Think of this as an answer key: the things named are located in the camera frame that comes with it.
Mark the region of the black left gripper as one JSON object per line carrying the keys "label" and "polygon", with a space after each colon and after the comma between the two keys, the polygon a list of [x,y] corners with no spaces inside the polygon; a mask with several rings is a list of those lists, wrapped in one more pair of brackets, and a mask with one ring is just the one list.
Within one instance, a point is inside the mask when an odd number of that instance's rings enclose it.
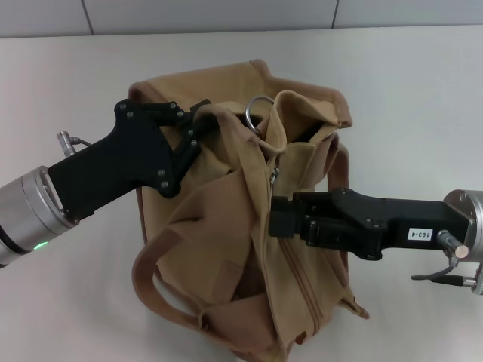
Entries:
{"label": "black left gripper", "polygon": [[[48,168],[66,216],[82,220],[139,187],[151,187],[165,198],[180,192],[180,181],[201,153],[201,139],[218,128],[214,116],[193,116],[211,101],[188,112],[176,102],[115,105],[115,126],[103,139]],[[188,120],[175,152],[163,126]]]}

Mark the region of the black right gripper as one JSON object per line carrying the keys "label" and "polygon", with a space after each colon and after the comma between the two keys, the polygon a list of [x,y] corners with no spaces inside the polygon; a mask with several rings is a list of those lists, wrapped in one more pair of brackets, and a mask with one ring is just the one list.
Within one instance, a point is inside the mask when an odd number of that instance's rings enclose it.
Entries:
{"label": "black right gripper", "polygon": [[438,250],[436,229],[449,222],[441,201],[375,198],[337,189],[331,202],[345,224],[337,238],[342,250],[366,260],[382,259],[387,248]]}

